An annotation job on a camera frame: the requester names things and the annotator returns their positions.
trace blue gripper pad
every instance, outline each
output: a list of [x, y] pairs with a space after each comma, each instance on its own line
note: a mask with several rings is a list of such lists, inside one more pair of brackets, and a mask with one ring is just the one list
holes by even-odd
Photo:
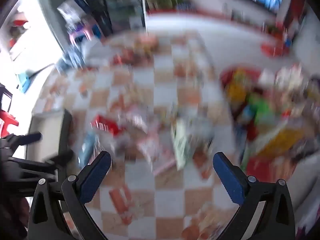
[[110, 153], [102, 151], [101, 154], [103, 156], [99, 159], [98, 163], [94, 163], [93, 161], [91, 165], [94, 166], [91, 168], [85, 181], [81, 184], [79, 199], [82, 204], [88, 203], [93, 199], [102, 180], [111, 168], [112, 159]]
[[222, 152], [219, 152], [213, 157], [213, 168], [221, 179], [232, 202], [242, 205], [246, 189], [244, 189], [244, 185], [241, 184], [236, 176], [235, 169], [239, 167], [233, 166], [228, 158]]

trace yellow object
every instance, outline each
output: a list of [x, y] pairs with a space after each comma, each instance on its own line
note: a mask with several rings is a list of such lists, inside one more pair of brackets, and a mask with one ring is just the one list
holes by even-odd
[[302, 139], [303, 136], [303, 130], [284, 128], [260, 152], [258, 152], [257, 156], [267, 158], [276, 158], [282, 156], [297, 141]]
[[245, 91], [243, 85], [239, 85], [235, 82], [231, 82], [226, 87], [227, 97], [231, 102], [244, 102], [247, 92]]

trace red plastic chair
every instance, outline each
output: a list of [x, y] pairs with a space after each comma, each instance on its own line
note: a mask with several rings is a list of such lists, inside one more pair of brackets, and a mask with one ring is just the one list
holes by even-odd
[[0, 125], [1, 138], [10, 134], [7, 131], [9, 124], [19, 126], [19, 122], [15, 119], [15, 117], [2, 109], [0, 109], [0, 119], [3, 121], [3, 123]]

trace patterned tablecloth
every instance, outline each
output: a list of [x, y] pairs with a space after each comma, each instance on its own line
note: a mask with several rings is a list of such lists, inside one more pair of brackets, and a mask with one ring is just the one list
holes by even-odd
[[[207, 115], [215, 125], [214, 151], [223, 151], [238, 164], [228, 104], [201, 38], [191, 32], [158, 37], [159, 48], [151, 59], [135, 66], [71, 70], [67, 76], [54, 70], [33, 113], [62, 107], [70, 111], [73, 129], [69, 141], [78, 152], [94, 116], [118, 105], [120, 94], [130, 97], [138, 90], [154, 113], [176, 104]], [[135, 39], [135, 33], [115, 36], [105, 48], [116, 52]], [[195, 82], [194, 73], [202, 73], [200, 82]], [[238, 206], [231, 202], [211, 163], [205, 156], [194, 156], [183, 170], [173, 167], [154, 176], [142, 154], [136, 152], [134, 158], [116, 161], [87, 209], [110, 240], [197, 240], [211, 234], [215, 238]]]

